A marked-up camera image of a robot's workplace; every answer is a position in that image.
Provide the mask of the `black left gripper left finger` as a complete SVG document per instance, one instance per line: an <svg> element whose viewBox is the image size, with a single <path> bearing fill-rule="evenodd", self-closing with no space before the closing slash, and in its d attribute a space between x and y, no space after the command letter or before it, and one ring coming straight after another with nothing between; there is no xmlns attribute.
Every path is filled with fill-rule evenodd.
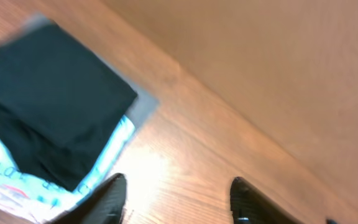
<svg viewBox="0 0 358 224"><path fill-rule="evenodd" d="M127 196L127 180L116 173L99 185L74 210L60 215L50 224L121 224Z"/></svg>

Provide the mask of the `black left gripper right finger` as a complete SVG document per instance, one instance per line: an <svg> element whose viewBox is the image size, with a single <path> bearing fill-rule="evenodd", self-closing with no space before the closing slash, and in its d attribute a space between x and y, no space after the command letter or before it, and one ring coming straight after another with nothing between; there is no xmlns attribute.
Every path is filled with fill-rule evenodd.
<svg viewBox="0 0 358 224"><path fill-rule="evenodd" d="M234 224L300 223L242 177L231 183L230 210Z"/></svg>

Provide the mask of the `black t-shirt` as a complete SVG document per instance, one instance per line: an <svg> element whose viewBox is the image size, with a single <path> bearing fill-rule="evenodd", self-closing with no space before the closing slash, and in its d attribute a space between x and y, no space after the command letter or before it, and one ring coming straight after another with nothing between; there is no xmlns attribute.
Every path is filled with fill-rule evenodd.
<svg viewBox="0 0 358 224"><path fill-rule="evenodd" d="M20 171L67 190L90 172L136 98L55 24L0 46L0 140Z"/></svg>

